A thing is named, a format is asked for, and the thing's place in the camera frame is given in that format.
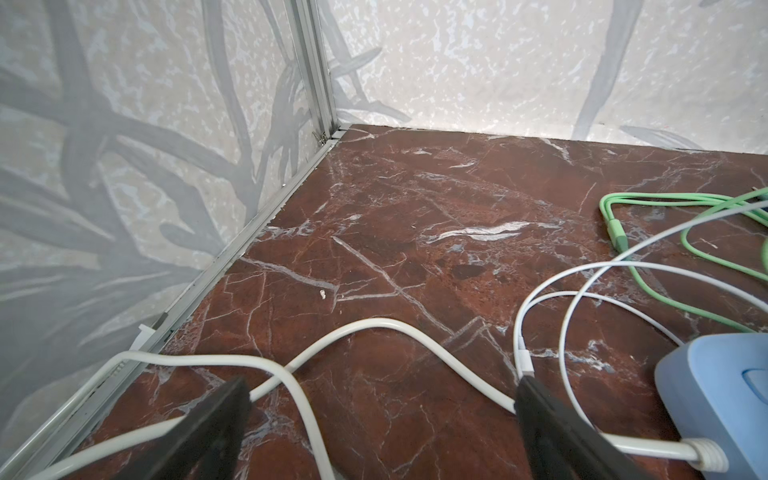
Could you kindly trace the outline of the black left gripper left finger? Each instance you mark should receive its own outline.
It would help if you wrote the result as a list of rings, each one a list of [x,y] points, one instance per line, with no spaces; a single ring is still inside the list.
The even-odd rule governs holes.
[[[116,479],[232,479],[250,413],[249,390],[237,377],[219,387]]]

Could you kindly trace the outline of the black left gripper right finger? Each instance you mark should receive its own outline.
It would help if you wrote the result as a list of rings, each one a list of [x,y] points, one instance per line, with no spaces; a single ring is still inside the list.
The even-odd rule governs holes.
[[[651,477],[535,378],[520,380],[515,409],[535,479]]]

